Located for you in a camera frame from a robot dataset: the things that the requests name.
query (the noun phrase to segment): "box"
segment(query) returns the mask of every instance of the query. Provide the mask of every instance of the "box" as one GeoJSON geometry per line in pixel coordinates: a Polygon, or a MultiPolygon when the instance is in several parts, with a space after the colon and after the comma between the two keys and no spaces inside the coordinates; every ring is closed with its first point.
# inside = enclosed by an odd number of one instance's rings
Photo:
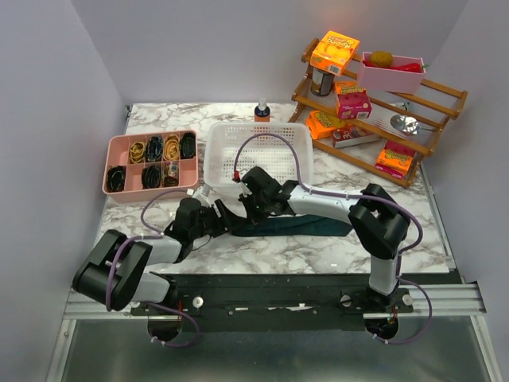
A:
{"type": "Polygon", "coordinates": [[[341,147],[360,145],[379,140],[377,134],[361,129],[360,127],[348,124],[331,133],[332,147],[340,149],[341,147]]]}
{"type": "MultiPolygon", "coordinates": [[[[367,60],[371,53],[363,52],[363,60],[367,60]]],[[[392,66],[401,66],[412,63],[419,63],[424,66],[422,58],[393,56],[392,66]]],[[[400,70],[385,68],[370,68],[362,62],[359,64],[357,81],[359,86],[373,90],[384,90],[385,92],[414,94],[424,79],[426,69],[422,73],[402,72],[400,70]]]]}
{"type": "Polygon", "coordinates": [[[371,103],[366,89],[355,81],[338,81],[336,88],[336,113],[340,119],[368,118],[371,103]]]}
{"type": "Polygon", "coordinates": [[[397,179],[403,179],[412,165],[414,155],[414,150],[399,143],[387,141],[376,160],[375,168],[397,179]]]}
{"type": "Polygon", "coordinates": [[[171,197],[183,197],[187,189],[194,189],[198,185],[198,139],[193,130],[165,131],[148,134],[119,135],[113,137],[108,145],[108,154],[103,175],[103,192],[112,197],[118,203],[129,203],[133,201],[149,201],[157,195],[168,191],[176,190],[176,193],[168,193],[161,199],[171,197]],[[147,142],[153,136],[161,137],[162,141],[175,139],[182,140],[185,134],[193,134],[195,138],[194,156],[183,159],[182,153],[179,153],[178,159],[168,159],[162,155],[158,161],[147,162],[145,158],[139,163],[131,163],[130,149],[137,143],[147,142]],[[157,188],[144,189],[142,184],[143,171],[151,166],[156,166],[161,171],[161,183],[157,188]],[[122,167],[124,170],[124,186],[121,191],[111,192],[107,185],[108,171],[113,167],[122,167]],[[177,174],[178,179],[168,182],[169,175],[177,174]]]}
{"type": "Polygon", "coordinates": [[[318,110],[313,110],[309,113],[305,124],[309,128],[312,139],[328,138],[333,131],[349,126],[345,121],[341,121],[334,115],[318,110]]]}
{"type": "Polygon", "coordinates": [[[311,54],[315,68],[340,76],[356,54],[360,41],[329,30],[311,54]]]}

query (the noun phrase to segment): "gray floor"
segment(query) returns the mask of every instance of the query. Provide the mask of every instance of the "gray floor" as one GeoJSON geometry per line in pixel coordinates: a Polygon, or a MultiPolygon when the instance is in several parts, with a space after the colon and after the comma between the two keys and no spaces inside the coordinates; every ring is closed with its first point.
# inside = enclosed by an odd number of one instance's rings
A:
{"type": "MultiPolygon", "coordinates": [[[[423,320],[402,321],[397,337],[423,320]]],[[[367,333],[206,333],[187,349],[150,344],[143,321],[78,322],[64,381],[489,381],[469,318],[434,318],[410,345],[367,333]]]]}

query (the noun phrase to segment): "wooden shelf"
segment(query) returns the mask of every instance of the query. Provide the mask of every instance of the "wooden shelf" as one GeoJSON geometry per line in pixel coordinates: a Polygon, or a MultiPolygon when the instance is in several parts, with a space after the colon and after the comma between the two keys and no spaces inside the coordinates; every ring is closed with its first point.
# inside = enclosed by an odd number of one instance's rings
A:
{"type": "MultiPolygon", "coordinates": [[[[311,43],[302,53],[301,60],[303,62],[307,62],[308,67],[306,69],[304,78],[301,80],[301,82],[299,83],[299,85],[295,89],[295,92],[293,92],[292,95],[292,100],[297,102],[297,109],[293,114],[292,118],[290,119],[290,122],[295,121],[304,122],[305,116],[311,110],[320,110],[331,115],[336,115],[336,94],[334,92],[326,97],[319,97],[314,95],[309,90],[311,87],[311,81],[313,76],[313,67],[309,64],[309,60],[311,58],[311,53],[316,48],[318,42],[319,40],[315,38],[313,41],[311,41],[311,43]]],[[[359,62],[361,61],[361,56],[356,54],[353,57],[353,60],[359,62]]],[[[343,76],[352,78],[353,80],[357,79],[356,73],[351,72],[350,70],[345,70],[343,72],[343,76]]],[[[369,96],[372,105],[372,112],[370,117],[368,119],[349,120],[350,123],[366,131],[371,131],[383,139],[400,143],[417,152],[414,159],[414,163],[412,167],[410,167],[410,171],[405,178],[397,179],[392,177],[388,173],[384,173],[383,171],[377,170],[374,167],[374,162],[372,162],[371,159],[363,158],[362,155],[354,155],[354,153],[359,152],[359,149],[353,150],[350,148],[345,148],[339,150],[334,147],[331,147],[330,144],[327,144],[328,141],[326,140],[313,141],[313,145],[320,150],[335,155],[338,158],[341,158],[356,166],[362,167],[372,173],[376,173],[380,177],[386,178],[396,184],[402,185],[403,187],[409,187],[412,181],[414,180],[417,168],[421,164],[422,159],[425,156],[431,155],[435,151],[437,144],[440,140],[441,133],[445,128],[445,125],[450,119],[456,119],[460,115],[468,95],[468,93],[465,91],[456,90],[443,84],[439,84],[427,79],[424,79],[421,82],[421,86],[431,88],[436,92],[441,92],[450,96],[452,98],[451,106],[450,107],[444,106],[417,95],[404,93],[391,93],[391,94],[401,99],[417,103],[419,105],[427,107],[432,111],[440,113],[442,115],[440,121],[434,121],[422,115],[415,114],[411,111],[400,109],[394,105],[391,105],[380,99],[376,99],[375,97],[372,96],[369,96]],[[414,117],[417,121],[421,123],[423,127],[421,133],[416,136],[408,136],[401,133],[400,131],[395,130],[390,125],[390,118],[396,114],[414,117]]]]}

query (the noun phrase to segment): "pink bin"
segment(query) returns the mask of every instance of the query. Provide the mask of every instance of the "pink bin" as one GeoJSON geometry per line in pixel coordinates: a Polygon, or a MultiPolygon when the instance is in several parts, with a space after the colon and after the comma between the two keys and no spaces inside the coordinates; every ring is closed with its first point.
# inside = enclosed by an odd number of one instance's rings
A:
{"type": "Polygon", "coordinates": [[[182,197],[187,189],[195,189],[198,185],[198,139],[194,130],[178,130],[154,132],[147,134],[119,135],[110,140],[108,146],[108,155],[103,175],[103,192],[115,199],[118,203],[130,203],[133,201],[149,201],[157,195],[174,189],[177,193],[168,193],[161,197],[166,199],[170,197],[182,197]],[[182,137],[185,133],[193,133],[195,135],[195,156],[190,159],[180,159],[178,161],[166,161],[162,158],[159,162],[145,162],[138,164],[129,163],[129,149],[135,142],[144,141],[147,143],[154,135],[162,137],[164,140],[170,135],[182,137]],[[178,185],[174,187],[164,187],[162,184],[156,189],[143,189],[142,171],[146,167],[156,165],[164,166],[168,163],[176,164],[178,162],[178,185]],[[125,166],[126,180],[124,182],[124,190],[121,192],[111,193],[107,189],[107,172],[111,167],[125,166]]]}
{"type": "MultiPolygon", "coordinates": [[[[363,52],[363,60],[367,60],[371,53],[363,52]]],[[[422,58],[393,56],[392,66],[401,66],[412,64],[414,62],[423,66],[422,58]]],[[[367,90],[384,90],[386,92],[414,94],[421,84],[426,74],[426,69],[422,73],[401,72],[384,68],[369,68],[362,62],[359,64],[357,72],[357,82],[362,88],[367,90]]]]}

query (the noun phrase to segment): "folded cloth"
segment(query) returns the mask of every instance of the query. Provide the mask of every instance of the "folded cloth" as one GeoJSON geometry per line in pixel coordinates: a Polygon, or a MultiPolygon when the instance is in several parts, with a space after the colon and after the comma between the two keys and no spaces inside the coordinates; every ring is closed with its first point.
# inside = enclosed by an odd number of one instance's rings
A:
{"type": "Polygon", "coordinates": [[[340,220],[315,215],[273,217],[259,224],[248,224],[231,231],[233,236],[346,236],[352,226],[340,220]]]}

